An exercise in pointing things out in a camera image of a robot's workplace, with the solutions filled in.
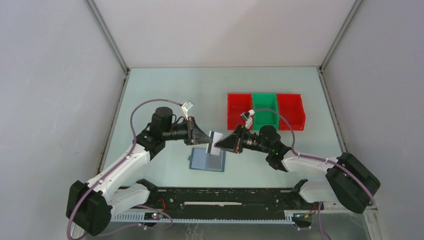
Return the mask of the white credit card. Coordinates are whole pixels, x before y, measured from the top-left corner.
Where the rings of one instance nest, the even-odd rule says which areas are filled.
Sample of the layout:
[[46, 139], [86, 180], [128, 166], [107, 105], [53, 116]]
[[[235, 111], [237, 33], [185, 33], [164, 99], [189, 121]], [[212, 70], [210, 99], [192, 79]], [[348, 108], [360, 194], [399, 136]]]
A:
[[212, 142], [207, 144], [205, 152], [210, 155], [219, 156], [221, 149], [216, 147], [215, 144], [223, 138], [223, 134], [211, 130], [209, 132], [209, 137], [212, 139]]

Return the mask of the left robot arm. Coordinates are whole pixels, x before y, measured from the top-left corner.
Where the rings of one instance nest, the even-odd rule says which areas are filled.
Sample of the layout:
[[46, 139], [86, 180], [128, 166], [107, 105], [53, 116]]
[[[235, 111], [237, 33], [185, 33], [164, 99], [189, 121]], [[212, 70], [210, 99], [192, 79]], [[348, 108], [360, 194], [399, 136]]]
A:
[[66, 206], [69, 239], [72, 239], [72, 224], [81, 227], [86, 234], [98, 236], [117, 214], [137, 205], [145, 208], [156, 206], [158, 194], [142, 183], [135, 183], [124, 190], [119, 188], [130, 175], [156, 157], [167, 141], [182, 140], [187, 146], [213, 142], [198, 127], [195, 118], [188, 115], [192, 106], [190, 101], [180, 105], [183, 112], [181, 122], [174, 119], [171, 108], [158, 107], [145, 129], [133, 134], [132, 144], [120, 158], [90, 180], [77, 180], [71, 185]]

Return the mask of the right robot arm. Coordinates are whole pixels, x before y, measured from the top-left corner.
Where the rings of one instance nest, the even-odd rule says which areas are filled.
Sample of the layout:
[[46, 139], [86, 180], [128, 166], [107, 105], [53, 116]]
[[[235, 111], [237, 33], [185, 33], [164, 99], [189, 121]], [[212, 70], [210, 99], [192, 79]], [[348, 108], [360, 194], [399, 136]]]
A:
[[238, 125], [228, 136], [214, 146], [227, 152], [240, 154], [243, 150], [265, 153], [268, 165], [274, 170], [301, 172], [312, 177], [324, 176], [324, 181], [307, 179], [298, 184], [291, 194], [291, 204], [304, 209], [310, 203], [339, 203], [356, 214], [362, 214], [373, 204], [381, 183], [353, 154], [344, 152], [338, 157], [322, 158], [304, 153], [293, 153], [290, 146], [271, 125], [261, 127], [259, 133], [250, 132]]

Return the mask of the blue leather card holder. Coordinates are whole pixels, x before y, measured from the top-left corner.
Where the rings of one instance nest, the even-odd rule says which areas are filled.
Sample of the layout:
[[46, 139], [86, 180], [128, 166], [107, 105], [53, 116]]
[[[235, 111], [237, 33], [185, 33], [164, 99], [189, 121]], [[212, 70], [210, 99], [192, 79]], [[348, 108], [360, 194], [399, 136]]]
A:
[[221, 150], [219, 155], [207, 153], [204, 148], [194, 147], [188, 157], [189, 169], [208, 171], [208, 172], [224, 172], [226, 162], [226, 151]]

